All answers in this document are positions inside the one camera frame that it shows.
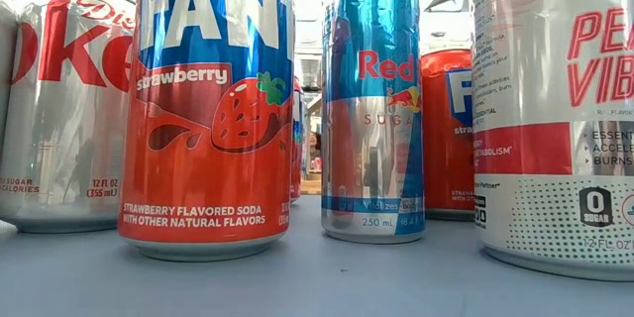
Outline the red Fanta strawberry can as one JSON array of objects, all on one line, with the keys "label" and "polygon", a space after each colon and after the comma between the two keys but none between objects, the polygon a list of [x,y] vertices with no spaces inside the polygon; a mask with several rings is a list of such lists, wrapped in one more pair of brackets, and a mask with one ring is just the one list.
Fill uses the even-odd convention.
[{"label": "red Fanta strawberry can", "polygon": [[471,67],[467,49],[426,53],[420,60],[425,209],[430,219],[474,218]]},{"label": "red Fanta strawberry can", "polygon": [[294,203],[301,195],[300,184],[303,160],[303,90],[297,77],[293,79],[292,104],[292,156],[290,201]]},{"label": "red Fanta strawberry can", "polygon": [[208,262],[288,229],[293,0],[137,0],[120,236]]}]

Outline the blue silver Red Bull can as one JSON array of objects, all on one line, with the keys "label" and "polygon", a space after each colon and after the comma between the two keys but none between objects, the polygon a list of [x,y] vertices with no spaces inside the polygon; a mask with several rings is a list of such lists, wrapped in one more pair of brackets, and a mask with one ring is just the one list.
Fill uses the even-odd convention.
[{"label": "blue silver Red Bull can", "polygon": [[419,0],[323,0],[321,225],[401,244],[425,230]]}]

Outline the black-lidded white Celsius can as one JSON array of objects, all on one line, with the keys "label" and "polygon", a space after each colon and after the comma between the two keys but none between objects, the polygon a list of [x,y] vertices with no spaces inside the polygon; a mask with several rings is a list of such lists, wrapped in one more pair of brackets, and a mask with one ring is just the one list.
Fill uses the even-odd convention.
[{"label": "black-lidded white Celsius can", "polygon": [[634,281],[634,0],[473,0],[472,14],[484,250]]}]

